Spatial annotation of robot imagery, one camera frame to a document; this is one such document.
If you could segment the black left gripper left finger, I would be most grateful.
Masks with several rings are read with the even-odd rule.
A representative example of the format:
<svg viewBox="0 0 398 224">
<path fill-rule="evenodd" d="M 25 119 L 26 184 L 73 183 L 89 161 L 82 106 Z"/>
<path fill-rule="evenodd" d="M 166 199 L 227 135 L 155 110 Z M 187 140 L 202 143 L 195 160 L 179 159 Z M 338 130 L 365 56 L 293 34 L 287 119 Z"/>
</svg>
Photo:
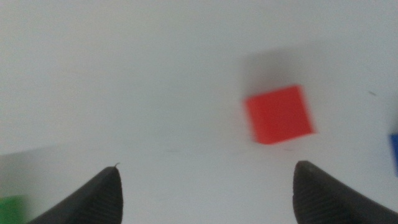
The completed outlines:
<svg viewBox="0 0 398 224">
<path fill-rule="evenodd" d="M 123 189 L 119 170 L 107 167 L 30 224 L 121 224 Z"/>
</svg>

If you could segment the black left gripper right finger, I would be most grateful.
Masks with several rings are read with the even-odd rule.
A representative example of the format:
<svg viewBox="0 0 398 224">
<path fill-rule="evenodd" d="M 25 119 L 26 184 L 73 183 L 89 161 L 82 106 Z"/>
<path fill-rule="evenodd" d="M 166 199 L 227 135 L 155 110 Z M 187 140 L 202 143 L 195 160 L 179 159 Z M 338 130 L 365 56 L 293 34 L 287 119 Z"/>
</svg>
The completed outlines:
<svg viewBox="0 0 398 224">
<path fill-rule="evenodd" d="M 309 161 L 295 165 L 292 203 L 298 223 L 397 224 L 397 212 L 365 197 Z"/>
</svg>

